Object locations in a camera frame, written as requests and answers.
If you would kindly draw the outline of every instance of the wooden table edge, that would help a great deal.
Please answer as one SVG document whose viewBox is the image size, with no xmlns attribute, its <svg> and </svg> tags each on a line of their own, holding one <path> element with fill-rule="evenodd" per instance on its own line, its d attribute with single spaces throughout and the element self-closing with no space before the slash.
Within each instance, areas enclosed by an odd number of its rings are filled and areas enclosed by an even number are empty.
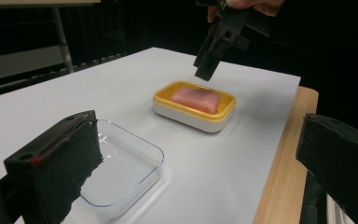
<svg viewBox="0 0 358 224">
<path fill-rule="evenodd" d="M 306 113 L 316 113 L 319 93 L 298 87 L 282 132 L 254 223 L 299 223 L 307 169 L 296 160 L 296 149 Z"/>
</svg>

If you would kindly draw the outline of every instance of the soap dish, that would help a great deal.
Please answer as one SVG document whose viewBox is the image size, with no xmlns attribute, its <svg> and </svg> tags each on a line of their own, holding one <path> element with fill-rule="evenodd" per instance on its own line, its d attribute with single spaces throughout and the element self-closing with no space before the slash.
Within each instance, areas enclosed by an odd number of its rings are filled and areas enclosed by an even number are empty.
<svg viewBox="0 0 358 224">
<path fill-rule="evenodd" d="M 196 90 L 213 91 L 220 95 L 220 103 L 215 114 L 209 114 L 197 109 L 177 104 L 171 97 L 180 88 L 188 87 Z M 153 96 L 153 110 L 167 118 L 180 121 L 207 133 L 221 131 L 232 117 L 236 105 L 235 97 L 227 92 L 203 87 L 185 81 L 174 81 L 157 91 Z"/>
<path fill-rule="evenodd" d="M 97 130 L 103 162 L 80 195 L 95 217 L 116 220 L 159 181 L 164 153 L 109 120 L 98 119 Z"/>
</svg>

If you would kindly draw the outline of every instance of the human hand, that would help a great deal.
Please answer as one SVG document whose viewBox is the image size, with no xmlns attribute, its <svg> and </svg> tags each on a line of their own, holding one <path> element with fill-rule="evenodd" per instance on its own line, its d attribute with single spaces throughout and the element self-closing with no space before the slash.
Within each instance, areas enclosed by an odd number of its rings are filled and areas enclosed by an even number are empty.
<svg viewBox="0 0 358 224">
<path fill-rule="evenodd" d="M 229 7 L 245 9 L 253 7 L 257 11 L 267 15 L 276 16 L 281 9 L 284 0 L 226 0 Z M 216 20 L 217 7 L 208 7 L 208 22 Z"/>
</svg>

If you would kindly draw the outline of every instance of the clear glass container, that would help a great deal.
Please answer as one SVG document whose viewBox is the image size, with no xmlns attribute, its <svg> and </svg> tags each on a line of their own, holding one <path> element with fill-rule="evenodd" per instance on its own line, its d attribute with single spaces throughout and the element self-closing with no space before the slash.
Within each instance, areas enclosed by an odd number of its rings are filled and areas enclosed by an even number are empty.
<svg viewBox="0 0 358 224">
<path fill-rule="evenodd" d="M 81 189 L 94 216 L 119 219 L 160 179 L 164 153 L 115 123 L 99 119 L 103 162 Z"/>
</svg>

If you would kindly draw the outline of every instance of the sleeve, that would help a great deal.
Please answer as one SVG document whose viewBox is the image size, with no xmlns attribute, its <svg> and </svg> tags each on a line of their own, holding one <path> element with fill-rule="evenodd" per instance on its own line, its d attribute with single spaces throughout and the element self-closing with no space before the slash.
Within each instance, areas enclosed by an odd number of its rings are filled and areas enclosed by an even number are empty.
<svg viewBox="0 0 358 224">
<path fill-rule="evenodd" d="M 269 29 L 272 43 L 301 51 L 358 51 L 358 0 L 285 0 Z"/>
</svg>

